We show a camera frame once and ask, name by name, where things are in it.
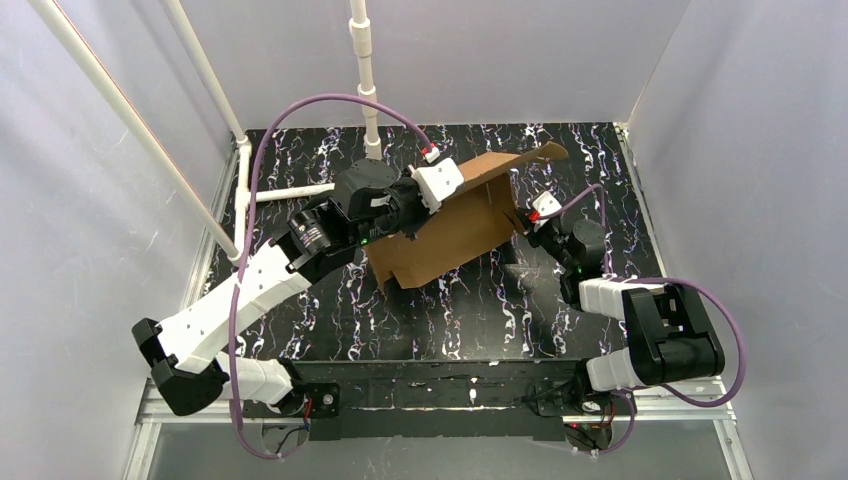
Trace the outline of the brown cardboard box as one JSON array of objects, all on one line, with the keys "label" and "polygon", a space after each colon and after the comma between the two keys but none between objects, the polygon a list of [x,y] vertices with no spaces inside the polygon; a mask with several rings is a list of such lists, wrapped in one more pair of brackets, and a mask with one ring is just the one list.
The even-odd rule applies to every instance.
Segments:
[{"label": "brown cardboard box", "polygon": [[516,209],[509,171],[527,162],[564,161],[567,149],[547,142],[523,154],[487,152],[459,165],[465,183],[414,240],[397,234],[365,247],[378,289],[394,280],[402,289],[419,288],[490,252],[516,233]]}]

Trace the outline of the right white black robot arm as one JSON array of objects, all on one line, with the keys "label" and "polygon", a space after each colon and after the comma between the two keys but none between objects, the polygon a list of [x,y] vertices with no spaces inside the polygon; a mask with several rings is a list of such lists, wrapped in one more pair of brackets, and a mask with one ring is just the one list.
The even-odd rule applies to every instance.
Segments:
[{"label": "right white black robot arm", "polygon": [[605,230],[593,220],[571,225],[530,209],[520,231],[563,269],[562,299],[571,308],[624,323],[624,348],[583,361],[582,394],[712,377],[725,367],[723,348],[699,293],[680,283],[615,279],[603,270]]}]

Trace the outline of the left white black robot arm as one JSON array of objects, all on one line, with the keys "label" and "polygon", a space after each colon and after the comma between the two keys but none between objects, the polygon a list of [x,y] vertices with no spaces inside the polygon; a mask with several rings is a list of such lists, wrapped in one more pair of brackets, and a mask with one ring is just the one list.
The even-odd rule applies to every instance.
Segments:
[{"label": "left white black robot arm", "polygon": [[291,362],[237,356],[236,336],[351,263],[358,249],[399,233],[413,237],[463,182],[450,158],[401,174],[358,160],[205,296],[162,321],[136,323],[133,337],[171,412],[192,415],[225,398],[281,407],[304,390]]}]

